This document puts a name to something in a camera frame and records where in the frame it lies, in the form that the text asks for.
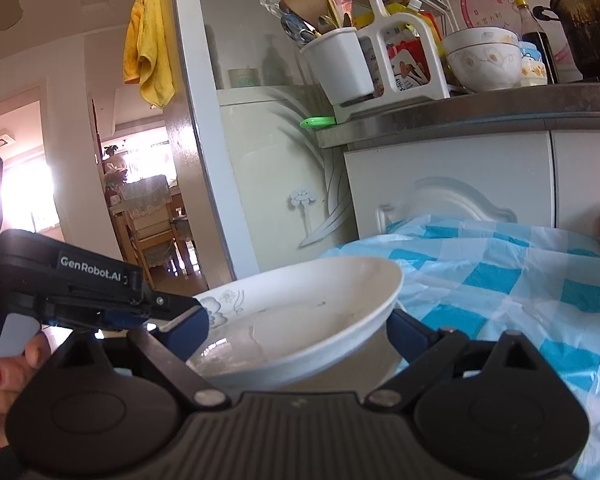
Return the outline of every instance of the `blue checkered tablecloth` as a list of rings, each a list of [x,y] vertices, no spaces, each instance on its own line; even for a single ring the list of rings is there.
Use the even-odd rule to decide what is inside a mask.
[[[454,326],[497,340],[520,330],[587,410],[591,434],[574,472],[600,480],[600,242],[502,222],[422,216],[388,233],[333,248],[394,260],[398,299],[433,329]]]

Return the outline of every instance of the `green object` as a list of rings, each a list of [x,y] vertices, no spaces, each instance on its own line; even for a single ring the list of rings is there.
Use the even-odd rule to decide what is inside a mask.
[[[335,117],[308,117],[300,123],[301,128],[328,128],[336,125]]]

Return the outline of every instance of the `stainless steel countertop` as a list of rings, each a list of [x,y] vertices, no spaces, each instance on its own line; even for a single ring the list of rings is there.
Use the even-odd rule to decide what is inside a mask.
[[[559,120],[568,121],[561,125]],[[600,127],[600,83],[463,95],[349,121],[316,133],[321,148],[348,144],[360,149],[445,137],[550,130],[567,124]]]

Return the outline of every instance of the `human hand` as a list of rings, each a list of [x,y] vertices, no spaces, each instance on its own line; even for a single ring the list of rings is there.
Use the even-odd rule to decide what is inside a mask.
[[[51,355],[51,346],[44,333],[34,336],[25,346],[24,355],[0,357],[0,447],[7,446],[4,419],[11,405],[30,378]]]

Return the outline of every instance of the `bottle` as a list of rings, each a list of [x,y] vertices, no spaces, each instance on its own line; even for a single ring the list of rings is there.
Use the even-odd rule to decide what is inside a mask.
[[[551,51],[546,32],[535,19],[526,0],[515,0],[522,20],[522,40],[533,43],[542,54],[546,65],[546,78],[549,84],[559,83],[558,71],[555,69],[554,53]]]

